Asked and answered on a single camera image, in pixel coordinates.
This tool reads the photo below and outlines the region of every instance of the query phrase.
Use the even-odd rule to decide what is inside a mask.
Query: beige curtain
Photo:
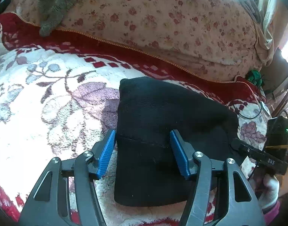
[[[259,0],[258,8],[263,20],[261,25],[254,23],[255,48],[262,63],[268,66],[280,42],[285,44],[288,40],[288,9],[281,0]]]

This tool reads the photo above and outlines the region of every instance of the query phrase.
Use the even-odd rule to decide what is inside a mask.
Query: pink sleeve
[[[269,225],[271,221],[278,215],[280,208],[280,202],[277,201],[275,206],[266,214],[264,214],[264,219],[266,222],[266,225]]]

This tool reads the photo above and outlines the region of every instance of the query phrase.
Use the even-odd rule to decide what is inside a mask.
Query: black folded cloth
[[[149,77],[123,79],[119,91],[117,203],[159,206],[187,200],[192,183],[177,167],[169,143],[173,129],[209,158],[234,158],[238,165],[245,159],[229,145],[237,137],[238,118],[227,107]]]

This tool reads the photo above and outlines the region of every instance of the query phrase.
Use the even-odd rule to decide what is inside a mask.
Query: blue gripper pad
[[[115,146],[115,136],[116,136],[116,131],[111,130],[110,136],[108,137],[104,148],[101,152],[100,157],[98,158],[98,171],[97,171],[97,177],[100,179],[102,176],[105,175],[110,157],[113,153],[113,148]]]
[[[175,156],[175,160],[177,162],[177,166],[180,170],[181,175],[184,176],[186,180],[188,180],[191,175],[189,162],[182,147],[182,144],[180,143],[180,141],[183,142],[183,139],[181,137],[178,138],[177,135],[180,136],[178,132],[177,134],[175,133],[175,131],[170,132],[170,145],[172,147],[173,154]]]

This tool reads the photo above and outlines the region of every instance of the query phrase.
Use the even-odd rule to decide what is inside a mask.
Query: silver screw
[[[203,157],[203,156],[204,156],[203,152],[200,152],[200,151],[196,151],[196,152],[194,153],[194,155],[195,155],[196,157]]]
[[[87,150],[87,151],[84,151],[84,152],[83,152],[83,155],[84,155],[85,157],[89,157],[89,156],[92,155],[92,152],[91,152],[90,150]]]
[[[235,163],[235,160],[233,158],[228,158],[227,161],[228,161],[229,164],[234,164]]]
[[[52,159],[52,161],[53,161],[53,163],[58,163],[58,162],[59,162],[59,158],[58,158],[58,157],[54,157],[54,158]]]

